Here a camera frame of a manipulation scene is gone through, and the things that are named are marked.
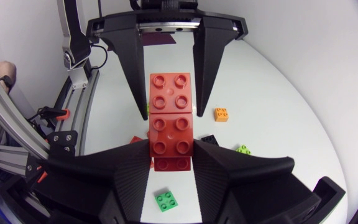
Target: red lego brick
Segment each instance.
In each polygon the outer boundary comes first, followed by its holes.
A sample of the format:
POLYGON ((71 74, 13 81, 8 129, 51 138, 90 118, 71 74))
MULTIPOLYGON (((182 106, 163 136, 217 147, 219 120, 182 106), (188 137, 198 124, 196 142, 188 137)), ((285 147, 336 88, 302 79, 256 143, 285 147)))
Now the red lego brick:
POLYGON ((155 157, 154 171, 188 171, 190 164, 190 157, 155 157))
POLYGON ((191 113, 190 73, 150 76, 150 114, 191 113))
POLYGON ((139 137, 137 137, 137 136, 134 136, 134 137, 132 138, 132 140, 130 141, 129 144, 132 144, 132 143, 134 143, 134 142, 138 142, 138 141, 141 141, 141 140, 143 140, 143 139, 141 139, 141 138, 139 138, 139 137))
POLYGON ((193 155, 193 115, 150 114, 150 157, 193 155))

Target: green duplo brick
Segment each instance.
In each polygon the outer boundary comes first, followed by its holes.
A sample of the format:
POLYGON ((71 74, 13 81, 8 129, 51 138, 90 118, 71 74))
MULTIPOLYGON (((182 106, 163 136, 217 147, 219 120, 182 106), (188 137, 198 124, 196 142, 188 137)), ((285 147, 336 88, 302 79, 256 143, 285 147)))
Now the green duplo brick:
POLYGON ((247 155, 251 155, 251 152, 248 150, 247 146, 245 146, 245 145, 242 145, 241 147, 236 149, 236 151, 247 154, 247 155))
POLYGON ((178 206, 177 201, 173 197, 171 191, 165 192, 155 197, 158 206, 161 209, 161 212, 165 212, 173 207, 178 206))

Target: person's hand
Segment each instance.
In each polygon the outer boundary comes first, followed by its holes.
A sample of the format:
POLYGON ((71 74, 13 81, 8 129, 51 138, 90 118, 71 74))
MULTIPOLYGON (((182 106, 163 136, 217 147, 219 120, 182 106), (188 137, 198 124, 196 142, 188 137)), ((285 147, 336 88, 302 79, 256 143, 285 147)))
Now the person's hand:
MULTIPOLYGON (((12 80, 12 84, 16 82, 16 66, 11 62, 0 62, 0 78, 8 76, 12 80)), ((5 85, 3 81, 0 81, 5 92, 9 92, 9 88, 5 85)))

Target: wire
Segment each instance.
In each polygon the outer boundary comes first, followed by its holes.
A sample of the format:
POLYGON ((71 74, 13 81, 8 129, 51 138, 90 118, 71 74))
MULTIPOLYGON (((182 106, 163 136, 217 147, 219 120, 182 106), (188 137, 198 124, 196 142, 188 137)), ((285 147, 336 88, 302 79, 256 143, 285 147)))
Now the wire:
POLYGON ((129 0, 129 4, 131 4, 131 8, 134 11, 140 10, 140 6, 137 4, 137 0, 129 0))
POLYGON ((106 64, 106 62, 107 62, 107 57, 108 57, 108 53, 107 53, 107 50, 106 50, 104 47, 100 46, 100 45, 91 44, 91 47, 99 47, 99 48, 103 49, 103 50, 104 50, 104 53, 106 54, 106 58, 104 59, 103 64, 100 65, 99 67, 93 67, 93 68, 91 68, 91 72, 92 72, 92 70, 94 70, 94 69, 99 69, 99 68, 103 67, 103 66, 106 64))
POLYGON ((98 0, 98 7, 99 7, 99 17, 102 17, 102 4, 100 0, 98 0))
POLYGON ((36 113, 34 116, 32 116, 29 119, 26 119, 28 122, 31 122, 34 118, 36 118, 39 115, 39 113, 36 113))

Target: white table surface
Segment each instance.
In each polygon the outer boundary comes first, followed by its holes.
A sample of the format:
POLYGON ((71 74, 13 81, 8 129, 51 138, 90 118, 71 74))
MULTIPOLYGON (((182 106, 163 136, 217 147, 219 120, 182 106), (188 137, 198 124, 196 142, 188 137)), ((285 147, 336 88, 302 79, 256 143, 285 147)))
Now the white table surface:
MULTIPOLYGON (((195 107, 193 35, 173 37, 175 45, 144 47, 147 96, 150 73, 190 72, 195 139, 213 134, 219 145, 228 149, 245 144, 254 156, 290 156, 295 160, 293 174, 310 190, 323 176, 346 190, 336 152, 318 118, 266 58, 244 41, 231 42, 225 48, 204 116, 199 118, 195 107), (228 122, 214 121, 213 109, 217 107, 227 108, 228 122)), ((99 65, 103 60, 102 51, 94 50, 91 63, 99 65)), ((109 52, 109 60, 100 72, 89 116, 85 154, 128 144, 134 135, 146 138, 149 129, 149 122, 141 118, 113 52, 109 52)), ((324 223, 345 223, 346 215, 347 195, 324 223)), ((187 172, 150 170, 141 221, 201 222, 193 168, 187 172), (154 195, 167 189, 172 191, 179 206, 161 212, 154 195)))

